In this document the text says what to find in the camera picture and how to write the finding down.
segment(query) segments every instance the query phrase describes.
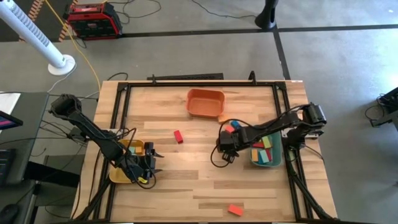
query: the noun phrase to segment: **wooden table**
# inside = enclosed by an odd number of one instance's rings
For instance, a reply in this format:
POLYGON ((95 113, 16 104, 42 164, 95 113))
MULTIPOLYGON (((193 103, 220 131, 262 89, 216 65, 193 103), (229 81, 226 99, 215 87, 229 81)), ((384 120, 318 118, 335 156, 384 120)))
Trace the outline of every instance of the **wooden table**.
MULTIPOLYGON (((104 82, 94 122, 109 128, 118 82, 104 82)), ((301 81, 286 82, 290 106, 308 103, 301 81)), ((152 141, 158 153, 157 185, 142 190, 136 184, 116 186, 112 222, 271 222, 294 221, 294 211, 285 165, 260 168, 249 161, 249 150, 241 151, 233 164, 219 169, 210 163, 219 124, 214 119, 193 118, 185 109, 191 87, 137 87, 132 89, 127 128, 137 128, 136 139, 152 141), (183 144, 177 144, 173 132, 180 130, 183 144), (237 217, 227 212, 229 204, 244 208, 237 217)), ((272 90, 269 87, 211 87, 226 96, 224 113, 251 124, 276 117, 272 90)), ((120 116, 124 96, 119 107, 120 116)), ((318 141, 306 142, 320 152, 318 141)), ((81 172, 81 197, 76 216, 88 204, 98 146, 91 142, 81 172)), ((318 203, 336 216, 323 161, 311 151, 301 150, 307 185, 318 203)), ((224 162, 215 153, 215 161, 224 162)), ((102 156, 96 166, 93 195, 97 191, 102 156)), ((298 198, 305 216, 302 194, 298 198)), ((108 194, 103 197, 104 217, 108 194)))

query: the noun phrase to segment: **orange bowl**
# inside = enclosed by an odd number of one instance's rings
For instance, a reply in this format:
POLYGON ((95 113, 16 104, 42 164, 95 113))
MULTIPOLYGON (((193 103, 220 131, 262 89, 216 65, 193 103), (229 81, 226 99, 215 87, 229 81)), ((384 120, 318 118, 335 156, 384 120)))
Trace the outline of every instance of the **orange bowl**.
POLYGON ((223 113, 224 103, 222 91, 191 89, 188 92, 187 110, 192 116, 216 118, 223 113))

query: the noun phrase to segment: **wood grain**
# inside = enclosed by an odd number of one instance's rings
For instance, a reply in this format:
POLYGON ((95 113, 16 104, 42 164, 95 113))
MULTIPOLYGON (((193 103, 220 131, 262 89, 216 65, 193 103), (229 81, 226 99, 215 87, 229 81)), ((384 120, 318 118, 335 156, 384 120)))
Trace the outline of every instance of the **wood grain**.
MULTIPOLYGON (((95 123, 109 128, 117 82, 104 82, 95 123)), ((303 82, 286 82, 291 106, 307 103, 303 82)), ((220 125, 216 119, 191 117, 186 109, 190 87, 133 88, 126 126, 137 127, 136 139, 152 141, 157 152, 157 185, 142 190, 134 184, 116 186, 112 222, 271 222, 294 221, 292 199, 285 165, 276 168, 253 166, 250 150, 242 151, 233 164, 219 169, 210 163, 210 153, 220 125), (173 132, 180 130, 183 144, 177 144, 173 132), (229 204, 244 209, 236 217, 228 213, 229 204)), ((269 87, 209 87, 223 91, 224 113, 248 123, 258 124, 276 117, 272 90, 269 87)), ((123 109, 119 107, 118 122, 123 109)), ((320 152, 318 141, 307 144, 320 152)), ((81 199, 77 214, 88 203, 94 162, 98 147, 89 143, 81 173, 81 199)), ((302 149, 302 160, 308 188, 330 215, 336 216, 330 187, 322 160, 302 149)), ((94 192, 100 179, 102 156, 96 168, 94 192)), ((218 153, 215 162, 223 164, 218 153)), ((298 190, 302 215, 305 216, 302 194, 298 190)), ((104 197, 101 214, 108 197, 104 197)))

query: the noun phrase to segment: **gray floor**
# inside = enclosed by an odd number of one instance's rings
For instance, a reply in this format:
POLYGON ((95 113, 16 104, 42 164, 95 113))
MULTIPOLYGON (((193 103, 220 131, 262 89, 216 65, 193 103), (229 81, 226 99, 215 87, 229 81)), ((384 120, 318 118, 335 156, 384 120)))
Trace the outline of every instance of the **gray floor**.
MULTIPOLYGON (((264 3, 197 1, 211 11, 234 16, 257 14, 264 3)), ((132 19, 124 31, 255 28, 253 18, 212 16, 190 0, 159 2, 162 10, 158 14, 132 19)), ((137 0, 126 9, 138 16, 156 9, 156 4, 137 0)), ((393 0, 281 0, 277 22, 279 27, 398 24, 397 13, 398 2, 393 0)), ((398 30, 293 32, 280 36, 292 79, 305 81, 308 97, 323 106, 328 119, 320 143, 339 217, 357 222, 395 223, 398 133, 388 124, 371 128, 363 113, 380 93, 398 86, 398 30)), ((88 49, 83 52, 101 80, 117 72, 128 72, 130 80, 142 80, 152 74, 216 72, 223 72, 226 79, 246 79, 250 70, 255 70, 261 79, 283 79, 272 34, 145 37, 87 44, 88 49)), ((97 91, 90 69, 71 42, 56 46, 64 54, 75 56, 78 68, 52 93, 85 96, 97 91)), ((0 90, 47 91, 57 80, 48 74, 46 61, 26 44, 0 43, 0 49, 0 90)), ((91 118, 95 107, 94 101, 83 103, 84 112, 91 118)), ((45 119, 54 120, 50 115, 45 119)), ((42 140, 36 144, 34 154, 44 147, 51 155, 74 154, 78 150, 68 141, 60 144, 42 140)), ((34 159, 40 162, 43 157, 34 159)), ((58 214, 68 215, 71 208, 57 209, 58 214)), ((36 223, 53 220, 41 210, 36 223)))

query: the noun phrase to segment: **portable generator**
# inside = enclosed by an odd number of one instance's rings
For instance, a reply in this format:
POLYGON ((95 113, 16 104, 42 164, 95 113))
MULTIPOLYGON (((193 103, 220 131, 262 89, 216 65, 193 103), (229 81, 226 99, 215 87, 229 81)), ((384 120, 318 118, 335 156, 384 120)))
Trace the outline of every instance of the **portable generator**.
POLYGON ((107 2, 71 5, 63 18, 83 40, 113 39, 122 34, 119 16, 107 2))

